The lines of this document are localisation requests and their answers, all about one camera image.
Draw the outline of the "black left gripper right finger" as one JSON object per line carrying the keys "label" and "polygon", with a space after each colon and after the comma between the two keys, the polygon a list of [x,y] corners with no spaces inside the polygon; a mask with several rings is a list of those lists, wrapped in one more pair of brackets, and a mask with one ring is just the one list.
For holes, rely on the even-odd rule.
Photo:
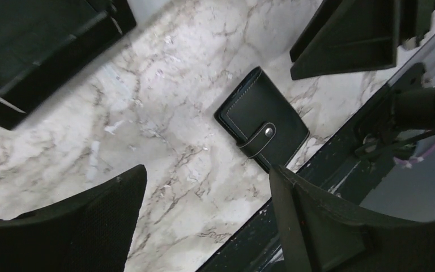
{"label": "black left gripper right finger", "polygon": [[286,271],[435,271],[435,221],[365,209],[282,166],[270,188]]}

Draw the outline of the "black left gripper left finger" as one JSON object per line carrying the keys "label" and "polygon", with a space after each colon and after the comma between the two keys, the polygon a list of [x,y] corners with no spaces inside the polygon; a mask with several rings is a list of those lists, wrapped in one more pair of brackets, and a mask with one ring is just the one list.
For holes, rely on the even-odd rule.
{"label": "black left gripper left finger", "polygon": [[0,219],[0,271],[123,271],[147,171],[137,165],[77,195]]}

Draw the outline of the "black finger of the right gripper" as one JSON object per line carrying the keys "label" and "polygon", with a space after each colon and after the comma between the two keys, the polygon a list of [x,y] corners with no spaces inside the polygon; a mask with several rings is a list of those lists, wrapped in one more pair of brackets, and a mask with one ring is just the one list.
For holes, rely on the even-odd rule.
{"label": "black finger of the right gripper", "polygon": [[291,78],[395,67],[400,1],[323,1],[289,51]]}

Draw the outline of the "black leather card holder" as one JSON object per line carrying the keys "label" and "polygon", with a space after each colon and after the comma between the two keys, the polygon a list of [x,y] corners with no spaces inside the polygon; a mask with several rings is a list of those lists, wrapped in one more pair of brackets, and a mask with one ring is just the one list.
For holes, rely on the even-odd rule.
{"label": "black leather card holder", "polygon": [[247,158],[265,171],[286,166],[309,136],[296,110],[257,66],[214,113]]}

